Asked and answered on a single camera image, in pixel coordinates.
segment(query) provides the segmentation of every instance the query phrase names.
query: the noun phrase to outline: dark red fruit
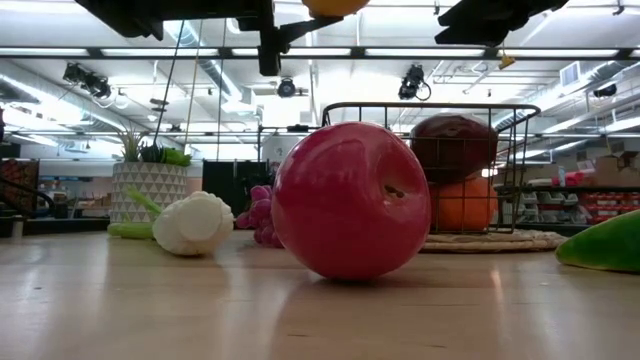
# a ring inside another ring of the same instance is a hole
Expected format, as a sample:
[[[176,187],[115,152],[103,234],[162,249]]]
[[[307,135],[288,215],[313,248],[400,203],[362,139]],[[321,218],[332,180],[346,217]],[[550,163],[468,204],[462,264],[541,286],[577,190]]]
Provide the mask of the dark red fruit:
[[[429,182],[450,184],[488,168],[495,161],[498,134],[481,119],[436,115],[411,131],[411,150]]]

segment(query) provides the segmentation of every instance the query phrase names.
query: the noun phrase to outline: apple stem cavity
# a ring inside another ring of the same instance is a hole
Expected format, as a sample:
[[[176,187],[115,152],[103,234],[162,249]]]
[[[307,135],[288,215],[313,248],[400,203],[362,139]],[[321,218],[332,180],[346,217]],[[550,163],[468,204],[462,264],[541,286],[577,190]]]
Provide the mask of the apple stem cavity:
[[[404,197],[404,192],[394,188],[391,185],[385,185],[384,186],[384,190],[390,194],[390,195],[394,195],[395,197],[397,197],[398,199],[402,199]]]

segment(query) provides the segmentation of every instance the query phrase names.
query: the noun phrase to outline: security camera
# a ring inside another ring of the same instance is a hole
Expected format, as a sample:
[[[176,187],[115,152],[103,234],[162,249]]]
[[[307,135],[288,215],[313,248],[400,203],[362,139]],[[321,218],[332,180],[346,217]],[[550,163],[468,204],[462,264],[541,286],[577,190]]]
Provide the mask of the security camera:
[[[281,98],[290,98],[296,94],[296,86],[293,84],[293,79],[284,78],[278,86],[278,96]]]

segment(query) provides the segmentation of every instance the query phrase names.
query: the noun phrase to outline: potted plant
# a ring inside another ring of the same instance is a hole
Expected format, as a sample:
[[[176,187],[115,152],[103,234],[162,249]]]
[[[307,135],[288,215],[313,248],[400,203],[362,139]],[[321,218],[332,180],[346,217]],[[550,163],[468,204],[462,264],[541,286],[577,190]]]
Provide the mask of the potted plant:
[[[118,130],[124,162],[113,167],[112,223],[152,221],[144,206],[128,196],[131,186],[163,208],[186,196],[191,156],[157,144],[145,146],[142,140],[148,135],[131,128]]]

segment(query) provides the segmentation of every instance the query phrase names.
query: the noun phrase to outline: woven mat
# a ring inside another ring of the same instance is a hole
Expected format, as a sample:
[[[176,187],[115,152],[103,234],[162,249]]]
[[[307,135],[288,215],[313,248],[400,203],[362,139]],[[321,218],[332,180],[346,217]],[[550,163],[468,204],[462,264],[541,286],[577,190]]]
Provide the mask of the woven mat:
[[[549,251],[567,238],[554,232],[516,230],[513,234],[429,235],[421,252],[491,253]]]

